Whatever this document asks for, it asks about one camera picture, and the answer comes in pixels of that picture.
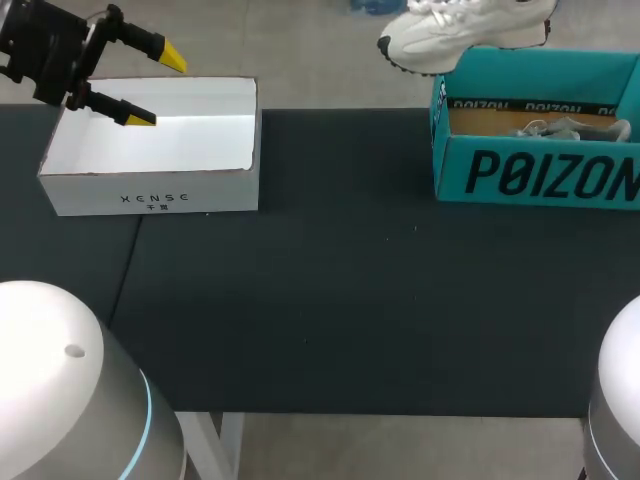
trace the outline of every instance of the teal shoe box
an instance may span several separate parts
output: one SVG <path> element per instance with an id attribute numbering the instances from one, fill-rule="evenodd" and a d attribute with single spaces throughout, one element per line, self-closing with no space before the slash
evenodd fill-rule
<path id="1" fill-rule="evenodd" d="M 634 53 L 474 48 L 436 78 L 431 106 L 437 198 L 640 209 L 640 57 Z M 632 143 L 459 134 L 460 109 L 549 112 L 632 124 Z"/>

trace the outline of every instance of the shoelace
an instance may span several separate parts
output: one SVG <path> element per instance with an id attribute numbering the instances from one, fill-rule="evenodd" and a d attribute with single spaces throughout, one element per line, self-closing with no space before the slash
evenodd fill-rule
<path id="1" fill-rule="evenodd" d="M 546 132 L 549 128 L 549 125 L 544 120 L 534 120 L 529 123 L 526 127 L 520 130 L 518 133 L 522 136 L 527 137 L 537 137 L 542 133 Z"/>
<path id="2" fill-rule="evenodd" d="M 440 27 L 453 25 L 464 18 L 469 7 L 480 0 L 409 0 L 407 6 L 411 13 L 432 14 Z"/>

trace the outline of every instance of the gray floor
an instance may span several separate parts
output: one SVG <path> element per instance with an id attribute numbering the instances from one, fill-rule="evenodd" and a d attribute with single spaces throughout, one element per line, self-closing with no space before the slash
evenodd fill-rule
<path id="1" fill-rule="evenodd" d="M 53 0 L 78 14 L 107 0 Z M 388 18 L 353 16 L 347 0 L 119 0 L 129 21 L 165 34 L 193 75 L 257 76 L 266 108 L 427 106 L 428 79 L 392 68 L 375 48 Z M 637 0 L 560 0 L 549 47 L 640 49 Z M 109 45 L 97 76 L 171 74 Z M 31 85 L 0 79 L 0 103 L 30 101 Z"/>
<path id="2" fill-rule="evenodd" d="M 53 0 L 78 14 L 107 0 Z M 560 0 L 549 47 L 640 49 L 638 0 Z M 387 18 L 346 0 L 118 0 L 129 21 L 167 35 L 193 75 L 257 76 L 266 108 L 424 107 L 431 84 L 375 48 Z M 110 45 L 97 76 L 170 72 Z M 32 86 L 0 79 L 0 103 Z M 574 480 L 577 420 L 249 415 L 241 480 Z"/>
<path id="3" fill-rule="evenodd" d="M 580 422 L 249 415 L 240 480 L 576 480 Z"/>

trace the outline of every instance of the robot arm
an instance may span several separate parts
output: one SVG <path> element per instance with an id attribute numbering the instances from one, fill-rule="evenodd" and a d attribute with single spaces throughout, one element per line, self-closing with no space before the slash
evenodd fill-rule
<path id="1" fill-rule="evenodd" d="M 33 97 L 49 105 L 88 107 L 119 125 L 155 125 L 156 116 L 125 100 L 93 92 L 88 78 L 95 71 L 107 42 L 120 40 L 181 73 L 186 61 L 162 35 L 124 21 L 122 11 L 109 5 L 106 16 L 87 21 L 45 0 L 0 0 L 0 51 L 9 55 L 0 73 L 16 83 L 24 77 L 36 84 Z"/>

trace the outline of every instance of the black shoe sole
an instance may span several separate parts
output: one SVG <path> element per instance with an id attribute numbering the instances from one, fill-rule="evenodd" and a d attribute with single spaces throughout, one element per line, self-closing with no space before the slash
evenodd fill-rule
<path id="1" fill-rule="evenodd" d="M 551 20 L 546 20 L 544 22 L 544 26 L 545 26 L 545 29 L 546 29 L 546 32 L 545 32 L 546 37 L 545 37 L 543 43 L 541 43 L 539 45 L 532 45 L 530 47 L 501 48 L 500 50 L 524 50 L 524 49 L 527 49 L 527 48 L 543 47 L 544 45 L 547 44 L 547 41 L 549 40 L 549 34 L 551 33 Z M 447 74 L 453 72 L 453 70 L 451 70 L 450 72 L 441 72 L 441 73 L 420 73 L 420 72 L 414 72 L 413 70 L 409 70 L 408 68 L 401 67 L 400 65 L 398 65 L 396 62 L 394 62 L 393 60 L 391 60 L 389 58 L 389 43 L 390 42 L 391 42 L 391 37 L 389 37 L 389 36 L 385 36 L 385 37 L 379 38 L 378 39 L 378 50 L 380 50 L 380 53 L 382 53 L 382 56 L 384 58 L 386 58 L 387 61 L 391 65 L 393 65 L 396 68 L 399 68 L 403 72 L 411 73 L 413 75 L 422 75 L 423 77 L 436 77 L 438 75 L 447 75 Z"/>

